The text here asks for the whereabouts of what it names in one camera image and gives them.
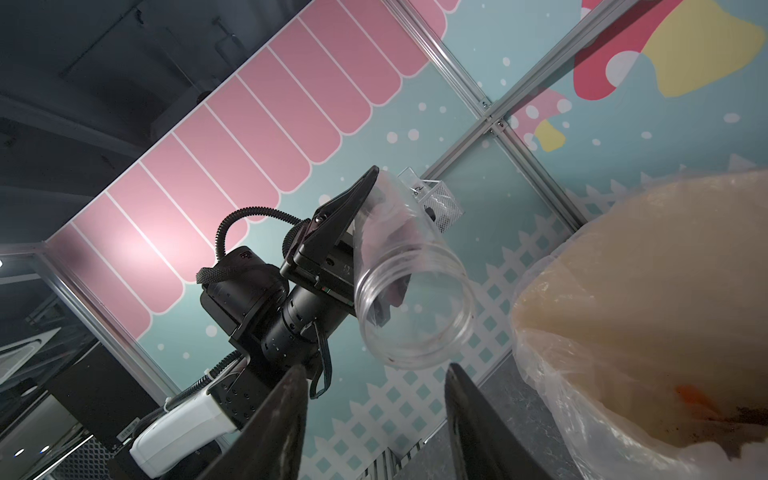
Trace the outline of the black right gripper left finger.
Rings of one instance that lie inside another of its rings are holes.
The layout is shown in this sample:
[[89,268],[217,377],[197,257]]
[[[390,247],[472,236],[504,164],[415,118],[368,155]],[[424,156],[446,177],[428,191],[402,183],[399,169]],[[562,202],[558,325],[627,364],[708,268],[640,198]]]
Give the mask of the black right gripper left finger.
[[203,480],[299,477],[308,412],[303,366],[284,375],[246,423],[236,442],[199,477]]

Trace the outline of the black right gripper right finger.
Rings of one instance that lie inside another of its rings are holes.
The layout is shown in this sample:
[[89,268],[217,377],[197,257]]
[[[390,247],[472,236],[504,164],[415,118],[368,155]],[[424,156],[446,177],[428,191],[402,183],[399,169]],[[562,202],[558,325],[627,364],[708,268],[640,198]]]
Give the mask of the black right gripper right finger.
[[457,363],[448,367],[445,400],[450,447],[459,479],[548,479]]

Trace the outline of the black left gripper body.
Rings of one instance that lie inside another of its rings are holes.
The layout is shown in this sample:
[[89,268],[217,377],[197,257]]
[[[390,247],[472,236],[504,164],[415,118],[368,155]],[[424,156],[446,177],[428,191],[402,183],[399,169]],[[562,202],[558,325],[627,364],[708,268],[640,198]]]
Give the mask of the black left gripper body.
[[305,219],[292,227],[282,245],[281,275],[345,312],[354,312],[354,262],[352,235],[329,240]]

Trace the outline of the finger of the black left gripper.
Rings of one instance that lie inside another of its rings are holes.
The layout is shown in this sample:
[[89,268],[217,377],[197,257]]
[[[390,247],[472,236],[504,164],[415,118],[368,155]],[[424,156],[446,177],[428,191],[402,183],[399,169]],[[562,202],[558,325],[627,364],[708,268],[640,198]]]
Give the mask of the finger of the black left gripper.
[[408,289],[407,281],[394,281],[383,285],[369,282],[365,286],[368,310],[365,321],[376,327],[384,327],[392,317],[392,310],[401,307]]
[[370,167],[351,187],[319,207],[292,253],[301,267],[333,267],[351,256],[348,229],[370,195],[380,173]]

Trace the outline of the clear tea jar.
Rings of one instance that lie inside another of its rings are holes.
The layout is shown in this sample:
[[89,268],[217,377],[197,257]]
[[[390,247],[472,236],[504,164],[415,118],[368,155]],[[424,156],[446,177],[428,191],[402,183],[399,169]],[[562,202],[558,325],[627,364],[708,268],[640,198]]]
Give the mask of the clear tea jar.
[[[412,192],[381,171],[353,222],[354,308],[362,339],[380,362],[423,370],[456,355],[473,333],[474,296],[466,269]],[[407,281],[384,327],[365,321],[365,286]]]

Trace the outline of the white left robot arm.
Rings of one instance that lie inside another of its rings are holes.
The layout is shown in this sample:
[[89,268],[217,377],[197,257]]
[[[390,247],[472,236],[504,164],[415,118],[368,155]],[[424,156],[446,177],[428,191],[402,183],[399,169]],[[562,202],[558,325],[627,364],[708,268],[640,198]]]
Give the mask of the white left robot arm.
[[[310,398],[328,390],[328,340],[355,313],[350,227],[379,173],[371,167],[308,219],[250,206],[222,220],[215,236],[216,263],[200,269],[196,282],[203,309],[234,350],[137,424],[124,463],[129,477],[182,477],[184,460],[215,438],[242,430],[296,365],[306,371]],[[281,266],[266,263],[247,246],[227,250],[229,229],[246,217],[290,224]]]

